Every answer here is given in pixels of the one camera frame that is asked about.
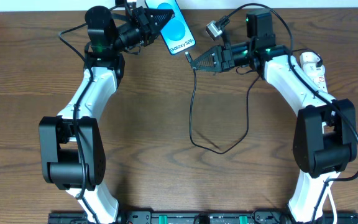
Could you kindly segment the blue galaxy smartphone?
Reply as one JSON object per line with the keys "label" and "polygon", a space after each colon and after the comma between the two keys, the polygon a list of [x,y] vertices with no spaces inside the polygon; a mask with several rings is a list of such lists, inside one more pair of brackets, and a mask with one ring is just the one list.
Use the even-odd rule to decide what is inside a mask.
{"label": "blue galaxy smartphone", "polygon": [[176,0],[145,0],[151,9],[172,9],[174,17],[161,30],[162,38],[171,55],[178,54],[196,45],[196,40],[186,23]]}

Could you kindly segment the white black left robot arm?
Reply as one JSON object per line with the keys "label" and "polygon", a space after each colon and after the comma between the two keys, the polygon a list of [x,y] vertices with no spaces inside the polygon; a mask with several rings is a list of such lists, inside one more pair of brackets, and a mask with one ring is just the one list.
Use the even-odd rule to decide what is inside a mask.
{"label": "white black left robot arm", "polygon": [[89,42],[78,54],[84,62],[83,80],[64,109],[39,123],[45,181],[73,196],[90,223],[127,223],[103,180],[106,155],[98,123],[124,76],[123,54],[152,44],[175,16],[172,9],[134,7],[126,1],[116,6],[126,13],[104,6],[86,12]]}

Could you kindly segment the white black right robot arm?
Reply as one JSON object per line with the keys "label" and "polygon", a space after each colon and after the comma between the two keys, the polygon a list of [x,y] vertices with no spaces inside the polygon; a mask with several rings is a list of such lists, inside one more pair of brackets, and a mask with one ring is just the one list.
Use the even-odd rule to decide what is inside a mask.
{"label": "white black right robot arm", "polygon": [[331,186],[341,172],[358,158],[356,112],[348,99],[337,100],[327,91],[321,57],[304,49],[296,59],[292,46],[278,45],[273,31],[277,13],[264,5],[246,15],[248,41],[232,44],[224,16],[206,26],[221,45],[190,60],[194,71],[222,73],[247,66],[272,85],[296,115],[293,155],[300,175],[288,203],[292,223],[323,219],[323,203],[332,197]]}

